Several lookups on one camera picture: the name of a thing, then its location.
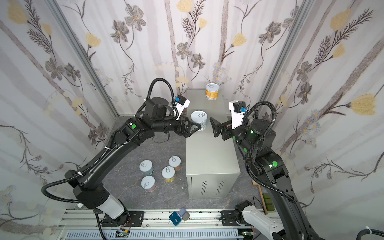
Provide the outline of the light blue labelled can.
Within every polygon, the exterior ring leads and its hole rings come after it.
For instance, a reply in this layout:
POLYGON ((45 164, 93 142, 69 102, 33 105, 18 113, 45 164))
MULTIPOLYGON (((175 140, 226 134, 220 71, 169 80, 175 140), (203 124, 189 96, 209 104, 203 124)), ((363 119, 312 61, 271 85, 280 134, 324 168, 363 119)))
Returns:
POLYGON ((194 111, 191 114, 191 120, 194 123, 199 124, 201 126, 201 128, 198 130, 199 132, 201 132, 206 128, 208 115, 207 115, 207 113, 205 113, 204 111, 201 111, 201 110, 194 111))

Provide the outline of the yellow can with silver lid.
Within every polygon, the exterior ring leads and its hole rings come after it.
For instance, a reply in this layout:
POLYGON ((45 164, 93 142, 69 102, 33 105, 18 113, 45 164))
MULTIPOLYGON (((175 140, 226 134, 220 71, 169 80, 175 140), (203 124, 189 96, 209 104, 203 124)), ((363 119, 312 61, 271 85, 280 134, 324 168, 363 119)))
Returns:
POLYGON ((162 176, 166 182, 173 182, 175 180, 175 169, 171 166, 163 168, 162 176))

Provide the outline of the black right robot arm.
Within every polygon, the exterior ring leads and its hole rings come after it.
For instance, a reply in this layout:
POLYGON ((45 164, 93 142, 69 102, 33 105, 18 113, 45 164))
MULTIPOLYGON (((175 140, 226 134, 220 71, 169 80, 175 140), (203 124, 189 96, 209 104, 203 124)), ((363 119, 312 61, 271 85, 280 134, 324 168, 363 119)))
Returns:
POLYGON ((259 213, 254 206, 241 209, 241 218, 269 240, 319 240, 294 193, 288 169, 272 150, 276 133, 272 130, 276 116, 270 121, 255 119, 249 126, 235 127, 232 121, 220 123, 210 118, 214 136, 235 140, 245 160, 249 176, 267 189, 281 223, 259 213))

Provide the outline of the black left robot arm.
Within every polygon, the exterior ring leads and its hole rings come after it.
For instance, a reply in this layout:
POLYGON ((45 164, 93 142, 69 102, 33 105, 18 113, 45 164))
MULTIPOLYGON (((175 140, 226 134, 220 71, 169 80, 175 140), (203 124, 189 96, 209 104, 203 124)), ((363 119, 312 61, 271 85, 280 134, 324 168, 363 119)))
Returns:
POLYGON ((99 154, 77 172, 70 170, 65 174, 76 199, 88 209, 102 211, 113 220, 128 219, 128 210, 105 189, 103 179, 126 155, 153 138, 155 133, 175 132, 188 138, 197 132, 200 125, 174 113, 174 110, 183 112, 187 102, 182 96, 176 97, 170 106, 160 97, 146 100, 138 116, 128 119, 113 132, 99 154))

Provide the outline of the grey metal cabinet counter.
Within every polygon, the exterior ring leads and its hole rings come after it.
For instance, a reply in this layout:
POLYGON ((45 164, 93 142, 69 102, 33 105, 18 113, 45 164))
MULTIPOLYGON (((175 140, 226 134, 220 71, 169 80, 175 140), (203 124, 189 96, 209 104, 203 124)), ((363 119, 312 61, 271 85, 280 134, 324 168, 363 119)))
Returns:
MULTIPOLYGON (((188 117, 203 111, 220 123, 228 120, 228 103, 222 96, 210 101, 204 90, 190 90, 187 99, 191 101, 188 117)), ((241 173, 233 141, 215 138, 211 123, 207 123, 203 131, 187 138, 186 150, 189 199, 225 198, 241 173)))

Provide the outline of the brown labelled can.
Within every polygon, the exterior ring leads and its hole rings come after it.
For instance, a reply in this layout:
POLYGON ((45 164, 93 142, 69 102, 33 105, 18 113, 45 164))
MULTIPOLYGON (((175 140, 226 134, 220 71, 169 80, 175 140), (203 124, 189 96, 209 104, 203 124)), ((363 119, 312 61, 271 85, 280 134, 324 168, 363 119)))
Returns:
POLYGON ((174 168, 176 172, 182 168, 181 163, 182 163, 181 158, 178 156, 172 156, 169 158, 169 166, 174 168))

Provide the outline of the pink labelled can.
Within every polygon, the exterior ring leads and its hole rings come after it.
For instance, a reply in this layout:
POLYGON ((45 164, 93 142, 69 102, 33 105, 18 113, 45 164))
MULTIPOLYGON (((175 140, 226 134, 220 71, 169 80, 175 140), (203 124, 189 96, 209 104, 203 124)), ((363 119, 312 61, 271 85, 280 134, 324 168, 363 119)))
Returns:
POLYGON ((156 180, 153 176, 145 176, 141 181, 141 186, 147 193, 151 193, 157 187, 156 180))

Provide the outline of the small blue grey device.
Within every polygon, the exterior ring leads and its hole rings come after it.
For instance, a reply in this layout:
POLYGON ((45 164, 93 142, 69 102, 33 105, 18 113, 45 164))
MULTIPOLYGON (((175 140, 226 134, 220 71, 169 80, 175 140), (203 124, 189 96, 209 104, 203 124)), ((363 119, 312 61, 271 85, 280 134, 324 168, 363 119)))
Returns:
POLYGON ((174 226, 178 226, 181 222, 185 222, 190 218, 190 213, 186 208, 181 208, 179 211, 174 211, 170 214, 169 219, 174 226))

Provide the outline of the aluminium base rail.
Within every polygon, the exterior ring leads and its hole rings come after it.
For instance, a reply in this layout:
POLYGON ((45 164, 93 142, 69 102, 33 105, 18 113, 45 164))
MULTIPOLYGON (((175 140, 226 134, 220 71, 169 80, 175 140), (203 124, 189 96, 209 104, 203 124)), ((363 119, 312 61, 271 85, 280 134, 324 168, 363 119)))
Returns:
POLYGON ((188 209, 189 218, 174 225, 175 210, 132 210, 124 227, 92 210, 67 210, 55 240, 265 240, 259 227, 239 225, 233 209, 188 209))

